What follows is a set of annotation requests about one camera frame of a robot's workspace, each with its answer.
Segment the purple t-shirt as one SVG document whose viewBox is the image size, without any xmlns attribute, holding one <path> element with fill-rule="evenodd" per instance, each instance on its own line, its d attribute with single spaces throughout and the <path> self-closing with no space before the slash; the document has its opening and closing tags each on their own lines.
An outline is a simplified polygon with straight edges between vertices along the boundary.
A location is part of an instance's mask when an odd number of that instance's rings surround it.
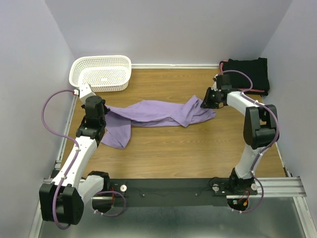
<svg viewBox="0 0 317 238">
<path fill-rule="evenodd" d="M 106 133 L 101 143 L 124 149 L 131 139 L 132 126 L 165 127 L 206 122 L 215 118 L 212 109 L 201 108 L 202 100 L 192 96 L 185 104 L 143 100 L 126 108 L 109 107 L 106 114 Z"/>
</svg>

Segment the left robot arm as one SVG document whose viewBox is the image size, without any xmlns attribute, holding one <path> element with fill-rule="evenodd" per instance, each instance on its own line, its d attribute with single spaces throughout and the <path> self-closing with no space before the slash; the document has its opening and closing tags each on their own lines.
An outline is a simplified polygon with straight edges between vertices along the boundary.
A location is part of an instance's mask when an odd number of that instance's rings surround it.
<svg viewBox="0 0 317 238">
<path fill-rule="evenodd" d="M 77 225 L 85 204 L 95 195 L 109 192 L 107 173 L 93 172 L 81 182 L 81 176 L 90 157 L 96 151 L 105 133 L 105 115 L 109 111 L 105 100 L 90 96 L 84 103 L 85 116 L 76 132 L 74 146 L 61 171 L 51 183 L 39 190 L 42 218 L 52 221 L 62 230 Z"/>
</svg>

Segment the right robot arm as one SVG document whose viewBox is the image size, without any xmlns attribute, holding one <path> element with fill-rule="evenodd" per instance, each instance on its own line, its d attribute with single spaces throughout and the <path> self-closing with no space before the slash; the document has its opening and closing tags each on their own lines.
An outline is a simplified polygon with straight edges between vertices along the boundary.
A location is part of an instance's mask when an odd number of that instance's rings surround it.
<svg viewBox="0 0 317 238">
<path fill-rule="evenodd" d="M 235 108 L 244 116 L 243 138 L 246 143 L 239 163 L 229 178 L 217 178 L 226 195 L 250 191 L 255 170 L 263 154 L 279 139 L 277 110 L 274 105 L 265 105 L 232 87 L 229 74 L 220 73 L 213 78 L 214 84 L 206 91 L 201 108 L 219 109 L 220 106 Z"/>
</svg>

